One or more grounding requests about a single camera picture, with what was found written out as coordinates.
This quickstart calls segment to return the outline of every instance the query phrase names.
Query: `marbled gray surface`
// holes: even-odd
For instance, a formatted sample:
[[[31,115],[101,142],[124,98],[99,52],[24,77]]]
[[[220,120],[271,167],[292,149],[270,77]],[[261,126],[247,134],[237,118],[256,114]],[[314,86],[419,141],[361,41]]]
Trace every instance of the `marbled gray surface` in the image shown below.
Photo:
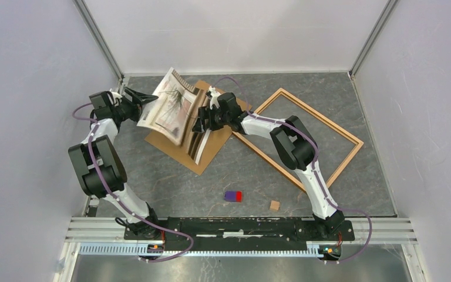
[[[221,75],[186,76],[214,83]],[[373,216],[395,214],[386,182],[372,145],[369,131],[351,81],[346,73],[287,73],[234,75],[256,109],[280,87],[297,96],[326,117],[364,141],[354,159],[333,183],[330,191],[342,207],[360,208]],[[162,77],[130,78],[129,87],[151,94]],[[234,92],[236,86],[224,80],[218,87]],[[263,113],[272,118],[298,115],[321,148],[321,169],[329,177],[353,145],[287,101],[276,100]],[[115,148],[125,165],[128,184],[160,217],[166,216],[310,216],[306,194],[260,159],[234,136],[219,151],[201,176],[174,161],[144,141],[149,130],[125,122]],[[274,152],[264,140],[255,144]],[[242,203],[223,200],[226,190],[241,190]],[[271,200],[281,203],[271,211]],[[97,216],[120,216],[111,204],[101,201]]]

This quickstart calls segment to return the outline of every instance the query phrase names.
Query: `brown cardboard backing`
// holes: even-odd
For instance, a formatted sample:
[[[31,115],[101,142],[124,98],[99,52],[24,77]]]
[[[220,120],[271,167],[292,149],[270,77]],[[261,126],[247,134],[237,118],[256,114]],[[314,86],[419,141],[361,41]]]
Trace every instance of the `brown cardboard backing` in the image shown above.
[[[210,85],[205,81],[200,80],[195,84],[195,86],[200,89],[208,89]],[[245,102],[240,99],[237,99],[237,101],[243,110],[246,109]],[[203,149],[203,155],[201,156],[200,164],[196,164],[194,160],[186,153],[186,150],[184,150],[180,146],[174,145],[174,143],[168,140],[165,135],[157,131],[151,131],[151,133],[149,133],[149,135],[144,139],[163,153],[172,157],[172,159],[178,161],[188,169],[195,172],[197,175],[201,175],[210,164],[211,160],[213,160],[215,155],[218,153],[220,148],[224,146],[231,134],[232,130],[229,126],[225,126],[220,130],[211,132],[208,137],[207,144]]]

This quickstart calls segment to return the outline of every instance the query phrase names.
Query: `wooden picture frame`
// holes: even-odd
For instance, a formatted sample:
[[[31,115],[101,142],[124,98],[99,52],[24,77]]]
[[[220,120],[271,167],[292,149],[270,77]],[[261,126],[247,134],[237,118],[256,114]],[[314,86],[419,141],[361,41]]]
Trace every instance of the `wooden picture frame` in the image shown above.
[[[306,103],[304,103],[302,100],[298,99],[293,94],[289,93],[288,91],[284,90],[283,88],[279,88],[272,96],[270,96],[262,105],[260,105],[254,113],[260,114],[263,110],[265,110],[273,101],[275,101],[280,96],[283,96],[296,104],[297,106],[301,107],[303,110],[308,112],[309,114],[313,115],[316,119],[320,120],[325,125],[329,126],[331,129],[339,133],[344,138],[348,139],[350,142],[352,142],[355,146],[350,151],[350,153],[346,156],[346,158],[341,162],[338,166],[338,168],[333,172],[331,177],[326,181],[326,185],[328,188],[333,184],[333,182],[336,180],[336,178],[339,176],[339,174],[344,170],[344,168],[348,165],[348,163],[352,160],[352,158],[357,154],[357,152],[361,149],[361,147],[364,145],[364,142],[355,137],[353,134],[349,133],[345,129],[343,129],[341,126],[334,123],[332,120],[328,119]],[[277,171],[279,171],[281,174],[283,174],[289,181],[291,181],[293,184],[295,184],[300,190],[304,191],[303,184],[298,180],[295,176],[293,176],[291,173],[286,171],[282,166],[280,166],[276,161],[272,160],[267,154],[262,152],[257,146],[255,146],[253,143],[251,143],[248,139],[246,139],[243,135],[233,132],[233,134],[242,141],[246,146],[248,146],[250,149],[252,149],[259,157],[264,159],[266,162],[268,162],[270,165],[272,165]]]

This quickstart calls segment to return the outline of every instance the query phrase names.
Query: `purple cable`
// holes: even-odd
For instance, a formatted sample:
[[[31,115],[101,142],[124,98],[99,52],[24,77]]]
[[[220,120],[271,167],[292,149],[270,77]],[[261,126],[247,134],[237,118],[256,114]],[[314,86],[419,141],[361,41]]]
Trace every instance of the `purple cable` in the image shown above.
[[[361,248],[358,252],[356,252],[355,254],[353,254],[353,255],[351,255],[351,256],[349,256],[349,257],[347,257],[347,258],[344,258],[344,259],[339,260],[339,261],[328,261],[328,260],[325,260],[324,262],[327,262],[327,263],[330,263],[330,264],[339,264],[339,263],[343,263],[343,262],[345,262],[345,261],[354,259],[354,258],[357,257],[358,255],[360,255],[360,254],[367,248],[367,246],[369,245],[369,242],[371,241],[371,235],[372,235],[372,222],[371,222],[371,217],[370,217],[365,211],[363,211],[363,210],[359,210],[359,209],[347,209],[347,208],[343,208],[343,207],[338,207],[338,206],[335,205],[332,201],[330,201],[330,199],[328,199],[328,193],[326,193],[326,190],[323,188],[322,180],[321,180],[321,178],[320,178],[320,176],[319,176],[319,173],[315,170],[315,162],[317,161],[317,158],[319,157],[319,148],[317,148],[317,145],[314,143],[314,141],[312,141],[305,133],[301,132],[300,130],[298,130],[298,129],[295,128],[294,126],[290,125],[289,123],[286,123],[286,122],[280,122],[279,120],[269,119],[269,118],[267,118],[267,117],[261,117],[261,116],[255,116],[255,115],[253,115],[253,114],[248,110],[248,109],[250,108],[250,104],[248,103],[248,98],[247,98],[246,95],[244,94],[243,87],[241,87],[241,85],[239,84],[239,82],[237,82],[237,80],[235,80],[235,79],[232,78],[231,76],[224,76],[224,77],[222,77],[221,79],[217,80],[216,83],[215,83],[213,86],[215,87],[215,85],[217,85],[219,82],[221,82],[221,81],[224,80],[224,79],[229,79],[229,80],[231,80],[232,82],[234,82],[234,83],[238,86],[238,88],[239,88],[239,90],[240,90],[240,92],[241,92],[241,96],[242,96],[242,97],[244,98],[244,100],[246,101],[246,112],[247,112],[247,114],[248,114],[249,116],[251,116],[251,117],[253,117],[253,118],[255,118],[255,119],[258,119],[258,120],[265,121],[265,122],[271,122],[271,123],[276,123],[276,124],[284,125],[284,126],[290,128],[291,130],[293,130],[294,132],[296,132],[297,134],[299,134],[300,136],[302,136],[303,139],[305,139],[308,143],[310,143],[310,145],[314,148],[314,151],[315,151],[315,153],[314,153],[314,159],[313,159],[313,161],[312,161],[312,172],[315,174],[315,178],[317,179],[317,182],[318,182],[318,184],[319,184],[319,187],[320,187],[321,190],[322,190],[322,194],[324,194],[324,197],[325,197],[326,201],[328,202],[328,204],[329,204],[330,206],[332,206],[333,208],[335,208],[335,209],[337,209],[337,210],[343,211],[343,212],[357,212],[357,213],[361,213],[361,214],[363,214],[363,215],[367,218],[367,221],[369,222],[369,235],[368,235],[368,237],[367,237],[366,242],[364,243],[364,246],[362,246],[362,248]]]
[[[158,225],[156,225],[156,224],[154,224],[154,223],[152,223],[152,222],[150,222],[150,221],[148,221],[148,220],[142,218],[141,216],[135,214],[135,212],[131,211],[127,206],[125,206],[125,204],[124,204],[121,200],[119,200],[119,198],[118,198],[115,194],[113,194],[113,192],[111,191],[110,187],[108,186],[108,183],[106,183],[106,179],[103,177],[103,174],[102,174],[102,172],[101,172],[101,169],[99,168],[99,165],[97,164],[96,157],[94,156],[94,151],[92,150],[92,139],[94,138],[94,134],[96,133],[97,128],[99,127],[99,123],[97,122],[96,119],[91,119],[91,118],[89,118],[89,117],[84,117],[84,118],[83,118],[83,117],[79,117],[79,116],[76,116],[76,115],[75,115],[75,113],[76,113],[78,110],[80,110],[80,109],[83,108],[83,107],[87,107],[87,106],[89,106],[89,105],[92,105],[92,103],[87,103],[87,104],[84,104],[84,105],[82,105],[82,106],[76,108],[76,109],[73,111],[72,116],[73,116],[75,119],[79,119],[79,120],[88,120],[88,121],[91,121],[91,122],[93,122],[93,123],[95,124],[95,125],[94,125],[94,128],[92,129],[92,133],[89,134],[89,139],[88,139],[88,141],[87,141],[87,147],[88,147],[88,149],[89,149],[90,159],[91,159],[91,161],[92,161],[92,163],[93,163],[93,165],[94,165],[94,168],[96,169],[97,175],[99,176],[99,179],[101,180],[101,183],[103,183],[103,186],[105,187],[106,192],[107,192],[108,194],[110,194],[110,196],[112,196],[115,200],[117,200],[117,202],[119,202],[120,206],[121,206],[126,212],[128,212],[129,214],[132,214],[132,216],[134,216],[135,218],[139,219],[140,221],[142,221],[142,222],[144,222],[144,223],[148,224],[149,226],[152,226],[152,227],[154,227],[154,228],[156,228],[156,229],[159,229],[159,230],[162,230],[162,231],[165,231],[165,232],[169,232],[169,233],[173,233],[173,234],[177,234],[177,235],[180,235],[180,236],[184,236],[184,237],[188,238],[188,239],[191,241],[191,243],[189,244],[189,247],[188,247],[188,248],[186,248],[185,250],[183,250],[183,251],[181,251],[181,252],[179,252],[179,253],[177,253],[177,254],[174,254],[174,255],[169,256],[169,257],[157,259],[157,260],[146,260],[146,262],[147,262],[147,263],[160,263],[160,262],[163,262],[163,261],[172,260],[172,259],[174,259],[174,258],[176,258],[176,257],[182,256],[184,253],[186,253],[187,251],[191,250],[191,248],[192,248],[193,245],[194,245],[194,240],[193,240],[193,238],[192,238],[191,236],[189,236],[188,234],[179,232],[179,231],[174,231],[174,230],[171,230],[171,229],[164,228],[164,227],[162,227],[162,226],[158,226]]]

